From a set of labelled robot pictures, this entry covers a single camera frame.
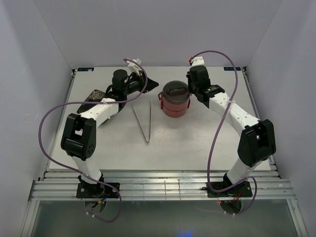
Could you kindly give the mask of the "metal serving tongs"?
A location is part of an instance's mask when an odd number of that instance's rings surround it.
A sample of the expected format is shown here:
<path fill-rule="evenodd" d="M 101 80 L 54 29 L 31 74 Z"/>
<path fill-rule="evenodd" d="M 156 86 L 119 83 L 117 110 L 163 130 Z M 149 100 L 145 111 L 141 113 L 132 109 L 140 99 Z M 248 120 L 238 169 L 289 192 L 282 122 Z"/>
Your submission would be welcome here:
<path fill-rule="evenodd" d="M 132 104 L 132 110 L 145 143 L 151 141 L 152 101 L 151 99 Z"/>

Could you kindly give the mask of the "pink lunch bowl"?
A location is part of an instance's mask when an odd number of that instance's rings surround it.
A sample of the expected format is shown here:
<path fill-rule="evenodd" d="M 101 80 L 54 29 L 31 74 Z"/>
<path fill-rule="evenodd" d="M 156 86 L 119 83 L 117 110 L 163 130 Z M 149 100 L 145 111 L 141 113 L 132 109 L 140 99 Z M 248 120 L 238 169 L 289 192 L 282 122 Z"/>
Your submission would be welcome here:
<path fill-rule="evenodd" d="M 179 118 L 179 117 L 182 117 L 187 112 L 187 108 L 180 111 L 172 111 L 172 110 L 169 110 L 167 107 L 163 107 L 162 111 L 168 117 Z"/>
<path fill-rule="evenodd" d="M 160 98 L 161 109 L 162 110 L 169 110 L 169 111 L 173 111 L 173 112 L 179 112 L 179 111 L 188 109 L 190 106 L 190 102 L 191 102 L 191 100 L 188 99 L 185 102 L 172 103 L 164 97 Z"/>

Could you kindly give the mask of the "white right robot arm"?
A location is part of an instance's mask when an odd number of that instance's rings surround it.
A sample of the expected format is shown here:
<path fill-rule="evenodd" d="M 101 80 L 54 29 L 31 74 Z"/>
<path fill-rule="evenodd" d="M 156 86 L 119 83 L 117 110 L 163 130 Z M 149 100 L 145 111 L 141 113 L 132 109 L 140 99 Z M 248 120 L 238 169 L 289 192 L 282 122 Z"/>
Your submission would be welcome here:
<path fill-rule="evenodd" d="M 222 87 L 212 84 L 205 66 L 191 67 L 187 79 L 190 93 L 222 117 L 220 124 L 227 122 L 239 135 L 238 159 L 224 175 L 223 187 L 215 190 L 208 183 L 213 192 L 235 196 L 250 173 L 276 152 L 274 125 L 250 115 Z"/>

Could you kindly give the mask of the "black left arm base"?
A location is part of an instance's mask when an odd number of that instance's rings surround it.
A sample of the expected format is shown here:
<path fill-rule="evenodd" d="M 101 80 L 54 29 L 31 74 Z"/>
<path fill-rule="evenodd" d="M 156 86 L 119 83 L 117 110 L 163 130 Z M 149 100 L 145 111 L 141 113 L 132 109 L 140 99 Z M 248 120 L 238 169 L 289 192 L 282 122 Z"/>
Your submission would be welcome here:
<path fill-rule="evenodd" d="M 109 186 L 80 182 L 78 184 L 76 198 L 118 198 L 118 193 Z"/>

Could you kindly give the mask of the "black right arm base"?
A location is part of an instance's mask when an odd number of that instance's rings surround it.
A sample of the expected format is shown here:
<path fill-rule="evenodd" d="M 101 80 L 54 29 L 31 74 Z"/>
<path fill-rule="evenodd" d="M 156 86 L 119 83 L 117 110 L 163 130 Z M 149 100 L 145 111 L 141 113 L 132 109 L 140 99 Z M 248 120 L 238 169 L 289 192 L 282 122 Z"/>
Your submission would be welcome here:
<path fill-rule="evenodd" d="M 207 196 L 209 198 L 250 198 L 253 196 L 250 183 L 248 181 L 221 193 L 211 191 L 208 185 L 206 185 L 203 189 L 207 191 Z"/>

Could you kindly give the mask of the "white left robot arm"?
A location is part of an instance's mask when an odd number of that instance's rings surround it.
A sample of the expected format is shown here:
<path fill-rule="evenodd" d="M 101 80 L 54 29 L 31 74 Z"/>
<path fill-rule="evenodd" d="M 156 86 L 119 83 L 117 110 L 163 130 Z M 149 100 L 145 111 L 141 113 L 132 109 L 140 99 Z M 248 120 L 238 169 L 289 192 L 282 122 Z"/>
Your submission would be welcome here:
<path fill-rule="evenodd" d="M 79 181 L 88 185 L 87 190 L 93 197 L 100 197 L 105 191 L 103 175 L 93 158 L 97 128 L 124 108 L 128 95 L 147 93 L 158 85 L 158 82 L 146 78 L 143 72 L 128 74 L 123 69 L 116 70 L 105 91 L 93 90 L 77 113 L 67 116 L 61 149 L 76 163 L 80 171 Z"/>

